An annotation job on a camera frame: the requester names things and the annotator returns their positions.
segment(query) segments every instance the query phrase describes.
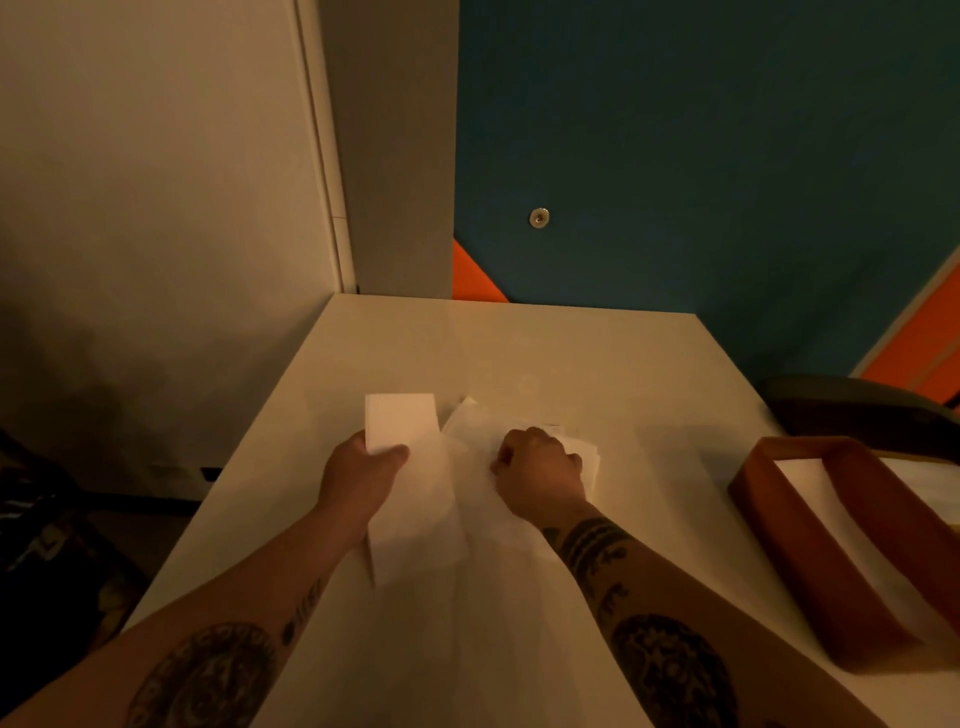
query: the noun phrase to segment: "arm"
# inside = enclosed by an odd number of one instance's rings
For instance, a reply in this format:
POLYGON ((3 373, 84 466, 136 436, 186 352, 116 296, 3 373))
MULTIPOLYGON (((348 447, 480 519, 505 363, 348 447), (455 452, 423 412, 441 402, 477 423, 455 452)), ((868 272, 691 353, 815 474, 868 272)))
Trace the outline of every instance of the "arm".
POLYGON ((610 521, 582 463, 542 430, 512 430, 491 469, 576 580, 612 656, 657 728, 882 723, 770 630, 610 521))
POLYGON ((333 451, 308 514, 48 685, 2 728, 249 725, 408 456, 405 447, 367 455, 358 432, 333 451))

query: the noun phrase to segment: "metal fastener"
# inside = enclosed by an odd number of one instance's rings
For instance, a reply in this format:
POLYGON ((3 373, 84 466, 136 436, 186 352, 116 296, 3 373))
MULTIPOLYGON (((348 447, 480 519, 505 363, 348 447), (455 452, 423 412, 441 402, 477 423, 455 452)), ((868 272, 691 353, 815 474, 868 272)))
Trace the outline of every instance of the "metal fastener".
POLYGON ((530 225, 534 228, 545 228, 550 222, 550 210, 546 207, 538 207, 530 213, 530 225))

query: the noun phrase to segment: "tattoo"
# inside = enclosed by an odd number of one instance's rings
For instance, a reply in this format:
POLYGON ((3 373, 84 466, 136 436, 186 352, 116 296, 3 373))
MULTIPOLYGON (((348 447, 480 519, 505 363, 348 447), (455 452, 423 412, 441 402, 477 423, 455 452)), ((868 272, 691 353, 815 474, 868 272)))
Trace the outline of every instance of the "tattoo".
POLYGON ((613 616, 613 607, 615 606, 617 598, 624 596, 630 596, 630 590, 619 581, 607 589, 607 593, 600 599, 600 606, 597 609, 597 613, 593 616, 593 618, 597 620, 597 624, 601 627, 607 626, 608 618, 613 616))
POLYGON ((276 679, 270 637, 228 622, 180 643, 133 697, 127 728, 246 728, 276 679))
POLYGON ((550 544, 551 548, 557 547, 557 537, 560 536, 559 528, 544 528, 541 532, 543 538, 546 539, 546 542, 550 544))
POLYGON ((626 548, 611 549, 611 546, 632 539, 629 533, 608 519, 586 519, 567 534, 557 553, 584 594, 593 596, 588 577, 597 573, 601 566, 625 558, 626 548))
POLYGON ((663 615, 627 617, 613 629, 611 648, 657 728, 739 725, 727 666, 682 622, 663 615))
POLYGON ((283 633, 280 635, 280 639, 283 641, 284 647, 290 646, 290 643, 294 640, 294 635, 297 634, 297 630, 302 629, 306 621, 310 619, 313 608, 317 606, 317 602, 320 601, 320 595, 323 592, 324 578, 321 576, 311 585, 310 591, 306 593, 306 596, 300 604, 297 605, 297 612, 294 614, 294 618, 288 621, 283 627, 283 633))

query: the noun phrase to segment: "orange wall panel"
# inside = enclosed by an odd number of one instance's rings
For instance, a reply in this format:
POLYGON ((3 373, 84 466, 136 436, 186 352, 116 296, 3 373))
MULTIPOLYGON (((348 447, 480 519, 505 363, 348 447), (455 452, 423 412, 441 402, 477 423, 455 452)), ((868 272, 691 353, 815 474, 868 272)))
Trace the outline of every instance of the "orange wall panel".
MULTIPOLYGON (((943 283, 924 301, 887 347, 863 373, 864 379, 891 384, 903 389, 939 393, 949 389, 948 380, 957 370, 948 366, 955 357, 960 340, 960 266, 955 267, 943 283)), ((960 377, 952 380, 952 391, 960 388, 960 377)))

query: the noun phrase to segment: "stack of paper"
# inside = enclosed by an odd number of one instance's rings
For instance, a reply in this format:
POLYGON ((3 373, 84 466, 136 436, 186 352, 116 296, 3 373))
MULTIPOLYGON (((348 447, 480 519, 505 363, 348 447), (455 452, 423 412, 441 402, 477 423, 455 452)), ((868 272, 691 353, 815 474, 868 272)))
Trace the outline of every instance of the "stack of paper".
POLYGON ((537 529, 517 518, 497 494, 490 464, 496 458, 503 436, 511 429, 539 426, 564 445, 567 454, 583 458, 583 481, 591 499, 593 483, 600 468, 595 445, 566 437, 555 425, 537 425, 501 417, 467 397, 444 425, 444 436, 453 466, 457 504, 464 528, 471 536, 492 539, 535 555, 554 559, 556 555, 537 529))
POLYGON ((367 395, 367 452, 410 448, 368 535, 377 587, 467 556, 433 395, 367 395))
MULTIPOLYGON (((557 558, 536 528, 510 512, 490 471, 504 435, 535 425, 499 416, 466 398, 441 433, 433 395, 367 395, 367 450, 402 444, 411 451, 370 523, 378 587, 464 559, 465 531, 539 558, 557 558)), ((537 426, 560 440, 568 454, 580 455, 584 488, 592 499, 600 468, 596 446, 566 437, 556 425, 537 426)))

